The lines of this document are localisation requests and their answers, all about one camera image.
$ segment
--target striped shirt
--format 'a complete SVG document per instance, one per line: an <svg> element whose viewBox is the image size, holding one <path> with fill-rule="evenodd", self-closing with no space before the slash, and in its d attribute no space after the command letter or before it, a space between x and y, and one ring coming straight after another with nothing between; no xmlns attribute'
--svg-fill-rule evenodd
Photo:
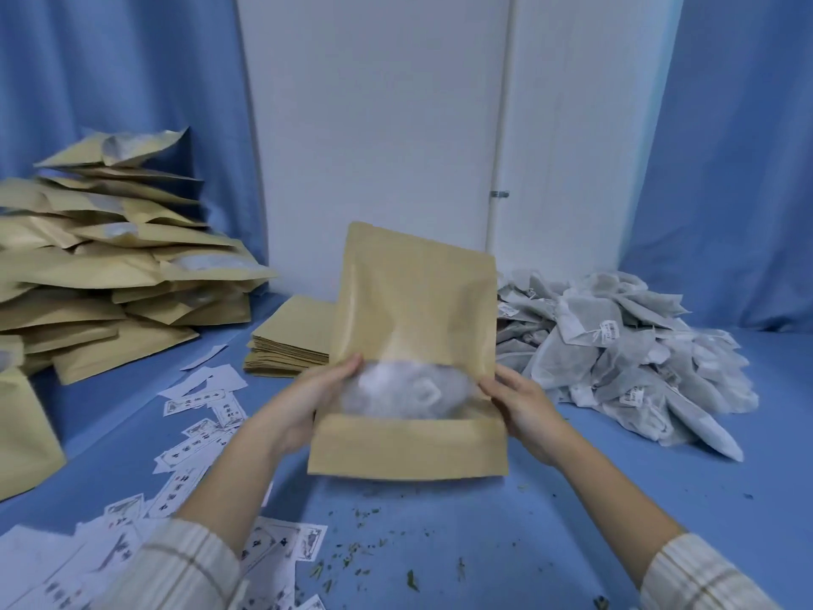
<svg viewBox="0 0 813 610"><path fill-rule="evenodd" d="M240 562L205 527L171 519L133 557L94 610L237 610L247 582ZM673 539L653 559L641 588L643 610L778 608L697 535Z"/></svg>

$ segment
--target person's left hand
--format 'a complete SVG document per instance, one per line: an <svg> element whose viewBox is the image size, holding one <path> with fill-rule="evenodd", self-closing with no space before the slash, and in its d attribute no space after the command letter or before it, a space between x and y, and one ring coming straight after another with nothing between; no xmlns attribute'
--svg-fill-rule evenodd
<svg viewBox="0 0 813 610"><path fill-rule="evenodd" d="M340 363L305 370L246 424L269 434L276 455L292 454L310 441L316 409L338 394L344 379L352 377L362 361L356 354Z"/></svg>

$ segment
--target person's right hand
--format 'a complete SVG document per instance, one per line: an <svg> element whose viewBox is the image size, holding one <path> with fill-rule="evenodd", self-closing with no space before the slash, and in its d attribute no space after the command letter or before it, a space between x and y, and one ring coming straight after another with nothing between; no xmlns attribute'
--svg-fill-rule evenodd
<svg viewBox="0 0 813 610"><path fill-rule="evenodd" d="M537 460L555 466L563 451L578 439L578 433L537 383L500 364L495 372L496 378L480 381L480 389L503 413L508 431Z"/></svg>

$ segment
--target hand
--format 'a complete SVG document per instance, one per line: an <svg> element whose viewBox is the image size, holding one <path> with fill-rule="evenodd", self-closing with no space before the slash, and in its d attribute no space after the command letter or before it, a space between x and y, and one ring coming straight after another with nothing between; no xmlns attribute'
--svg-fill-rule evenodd
<svg viewBox="0 0 813 610"><path fill-rule="evenodd" d="M246 424L267 432L275 455L292 454L310 441L316 409L329 402L362 365L359 354L330 366L305 370L288 387L269 400Z"/></svg>
<svg viewBox="0 0 813 610"><path fill-rule="evenodd" d="M495 372L497 378L481 380L480 389L503 413L508 432L522 441L534 458L556 465L561 452L578 438L578 433L537 383L500 364Z"/></svg>

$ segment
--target blue curtain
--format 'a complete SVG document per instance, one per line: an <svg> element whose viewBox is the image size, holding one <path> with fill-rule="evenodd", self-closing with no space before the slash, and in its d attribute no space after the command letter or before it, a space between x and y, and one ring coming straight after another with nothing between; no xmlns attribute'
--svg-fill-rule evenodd
<svg viewBox="0 0 813 610"><path fill-rule="evenodd" d="M184 127L208 223L266 261L234 0L0 0L0 177L88 129Z"/></svg>
<svg viewBox="0 0 813 610"><path fill-rule="evenodd" d="M813 0L685 0L622 268L695 324L813 331Z"/></svg>

